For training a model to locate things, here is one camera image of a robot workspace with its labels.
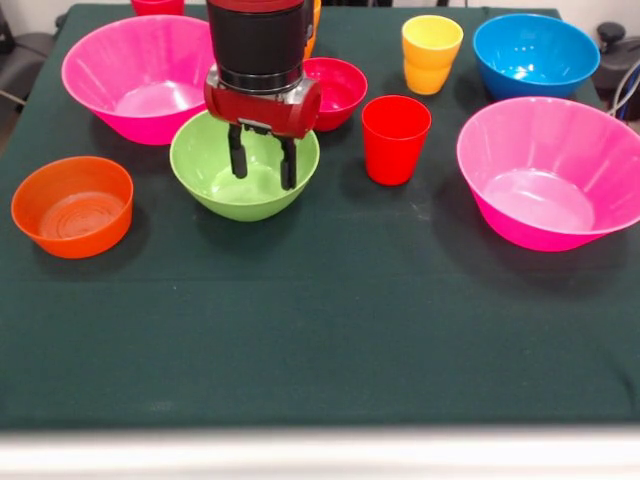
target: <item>plastic cup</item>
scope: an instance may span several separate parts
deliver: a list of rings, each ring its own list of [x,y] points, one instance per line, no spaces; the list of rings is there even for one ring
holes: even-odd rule
[[[16,226],[43,250],[85,258],[109,250],[126,234],[133,181],[101,157],[69,157],[29,175],[11,202]]]
[[[136,15],[184,15],[184,0],[131,0]]]
[[[316,44],[316,37],[318,33],[318,24],[320,23],[320,13],[322,12],[322,0],[313,0],[313,34],[304,47],[304,59],[307,60],[311,57],[313,47]]]
[[[431,128],[429,109],[401,95],[378,97],[362,110],[362,127],[369,177],[387,186],[408,182]]]
[[[464,32],[450,18],[421,15],[402,26],[404,74],[409,89],[420,95],[440,91],[458,55]]]

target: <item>cable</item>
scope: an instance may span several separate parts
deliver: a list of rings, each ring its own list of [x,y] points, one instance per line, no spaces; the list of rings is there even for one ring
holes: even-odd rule
[[[631,76],[631,80],[629,81],[629,83],[631,84],[635,83],[638,80],[638,77],[640,77],[640,67],[638,67],[635,73]],[[625,103],[624,106],[620,109],[620,115],[618,116],[620,120],[624,120],[625,117],[627,116],[627,110],[629,109],[630,102],[631,102],[631,99],[629,99],[629,101]]]
[[[613,106],[611,107],[611,110],[609,110],[607,112],[609,115],[615,116],[616,112],[625,103],[627,103],[629,101],[629,99],[633,96],[633,94],[635,93],[636,89],[640,85],[640,76],[638,76],[638,78],[633,83],[633,85],[631,85],[631,87],[629,87],[629,90],[627,91],[627,94],[624,96],[624,98],[622,100],[619,100],[620,94],[622,93],[622,90],[624,89],[624,86],[627,84],[627,81],[629,80],[629,78],[631,78],[631,76],[639,68],[640,68],[640,60],[638,60],[636,63],[634,63],[633,66],[629,69],[629,71],[624,75],[624,77],[622,77],[622,80],[620,81],[620,84],[618,85],[618,88],[616,89],[616,94],[613,96]]]
[[[21,98],[18,98],[15,95],[11,95],[9,92],[5,92],[4,90],[0,90],[0,96],[8,98],[9,100],[16,102],[18,105],[22,105],[23,107],[27,104],[27,102],[25,102]]]

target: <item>orange bowl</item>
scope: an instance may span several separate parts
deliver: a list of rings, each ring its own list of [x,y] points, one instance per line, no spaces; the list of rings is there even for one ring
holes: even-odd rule
[[[117,163],[70,157],[29,175],[11,201],[16,226],[43,250],[86,258],[118,243],[131,226],[133,181]]]

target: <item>blue bowl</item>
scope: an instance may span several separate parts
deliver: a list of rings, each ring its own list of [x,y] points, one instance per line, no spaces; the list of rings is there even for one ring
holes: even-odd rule
[[[551,17],[512,14],[482,24],[473,50],[485,86],[496,100],[524,96],[566,98],[600,63],[595,42]]]

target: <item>yellow cup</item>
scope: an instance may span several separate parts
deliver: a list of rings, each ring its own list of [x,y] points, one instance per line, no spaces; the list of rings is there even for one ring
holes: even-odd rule
[[[320,12],[322,12],[322,0],[313,1],[313,34],[304,47],[304,59],[307,60],[311,57],[313,52],[313,46],[316,44],[316,32],[318,31],[318,24],[320,23]]]
[[[404,23],[404,75],[411,91],[421,95],[440,91],[449,77],[463,37],[460,25],[439,15],[421,15]]]

